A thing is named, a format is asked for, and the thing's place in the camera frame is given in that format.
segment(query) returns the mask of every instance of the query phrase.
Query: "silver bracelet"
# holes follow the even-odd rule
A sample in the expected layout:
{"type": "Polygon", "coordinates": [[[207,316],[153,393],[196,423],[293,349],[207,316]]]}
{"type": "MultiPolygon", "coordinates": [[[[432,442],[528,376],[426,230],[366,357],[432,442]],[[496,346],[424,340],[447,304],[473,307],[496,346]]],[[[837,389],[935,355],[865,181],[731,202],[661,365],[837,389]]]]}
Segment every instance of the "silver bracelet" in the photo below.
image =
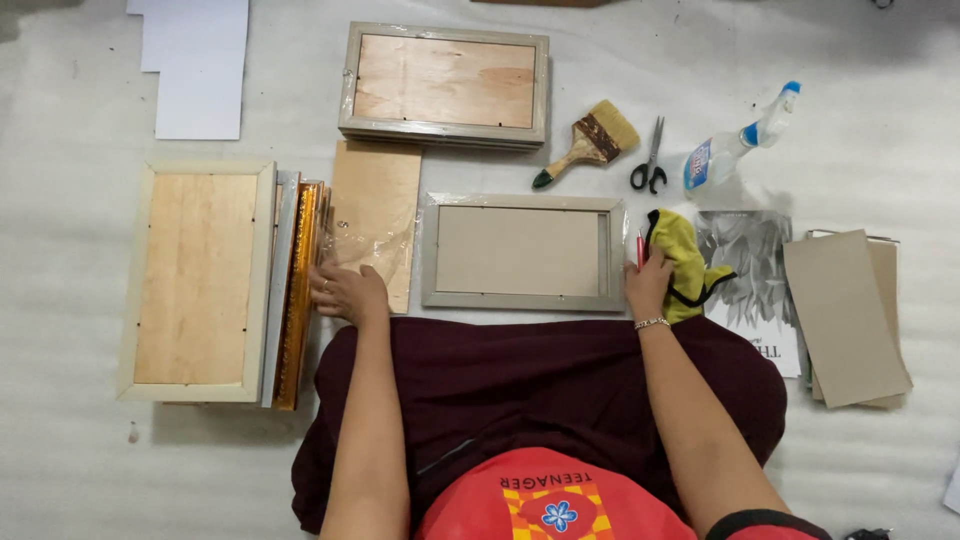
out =
{"type": "Polygon", "coordinates": [[[670,327],[670,323],[667,322],[663,317],[657,317],[656,319],[647,319],[645,321],[640,321],[634,324],[634,331],[638,331],[641,328],[647,328],[654,325],[666,325],[667,328],[670,327]]]}

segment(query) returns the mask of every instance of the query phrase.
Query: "paintbrush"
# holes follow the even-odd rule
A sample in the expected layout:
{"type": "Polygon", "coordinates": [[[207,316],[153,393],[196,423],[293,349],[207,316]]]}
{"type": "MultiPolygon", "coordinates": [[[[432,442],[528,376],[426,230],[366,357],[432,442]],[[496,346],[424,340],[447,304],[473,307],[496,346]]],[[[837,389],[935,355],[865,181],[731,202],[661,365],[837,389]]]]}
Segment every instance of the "paintbrush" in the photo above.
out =
{"type": "Polygon", "coordinates": [[[550,163],[534,179],[534,189],[553,182],[568,166],[579,161],[609,163],[621,152],[640,143],[640,135],[620,111],[603,100],[573,124],[573,144],[570,151],[550,163]]]}

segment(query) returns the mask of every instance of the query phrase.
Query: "yellow cloth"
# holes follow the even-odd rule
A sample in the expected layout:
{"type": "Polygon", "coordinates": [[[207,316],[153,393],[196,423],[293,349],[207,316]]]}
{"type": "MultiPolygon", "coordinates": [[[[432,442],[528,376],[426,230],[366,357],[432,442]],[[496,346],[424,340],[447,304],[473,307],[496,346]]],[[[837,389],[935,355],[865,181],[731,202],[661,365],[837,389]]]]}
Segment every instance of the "yellow cloth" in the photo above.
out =
{"type": "Polygon", "coordinates": [[[677,212],[658,209],[650,212],[647,245],[657,244],[673,260],[673,282],[663,299],[663,316],[670,324],[704,312],[703,304],[721,281],[736,277],[730,266],[707,268],[697,248],[693,226],[677,212]],[[683,296],[686,302],[677,298],[683,296]]]}

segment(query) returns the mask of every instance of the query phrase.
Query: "maroon pants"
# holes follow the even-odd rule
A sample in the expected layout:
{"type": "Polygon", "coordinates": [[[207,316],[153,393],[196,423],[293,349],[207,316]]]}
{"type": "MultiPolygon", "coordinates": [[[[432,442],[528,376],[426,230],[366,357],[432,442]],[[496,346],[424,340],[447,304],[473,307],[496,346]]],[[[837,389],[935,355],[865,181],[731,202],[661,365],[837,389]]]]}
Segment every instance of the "maroon pants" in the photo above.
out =
{"type": "MultiPolygon", "coordinates": [[[[783,435],[786,392],[753,345],[703,316],[673,332],[762,465],[783,435]]],[[[319,533],[357,333],[337,333],[315,379],[321,406],[292,477],[293,509],[319,533]]],[[[391,320],[411,525],[455,479],[509,450],[544,447],[632,479],[683,514],[628,321],[474,326],[391,320]]]]}

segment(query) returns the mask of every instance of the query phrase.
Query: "spray bottle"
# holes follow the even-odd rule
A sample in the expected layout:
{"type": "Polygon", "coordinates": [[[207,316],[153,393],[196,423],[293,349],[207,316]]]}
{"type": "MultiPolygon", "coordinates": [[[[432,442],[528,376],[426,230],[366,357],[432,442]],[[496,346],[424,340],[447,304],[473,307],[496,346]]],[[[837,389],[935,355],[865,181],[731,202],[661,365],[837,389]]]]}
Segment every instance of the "spray bottle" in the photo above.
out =
{"type": "Polygon", "coordinates": [[[757,146],[773,146],[790,125],[793,105],[799,94],[800,83],[787,83],[757,122],[738,133],[714,135],[698,146],[684,166],[686,196],[696,201],[709,199],[711,191],[736,176],[736,164],[748,152],[757,146]]]}

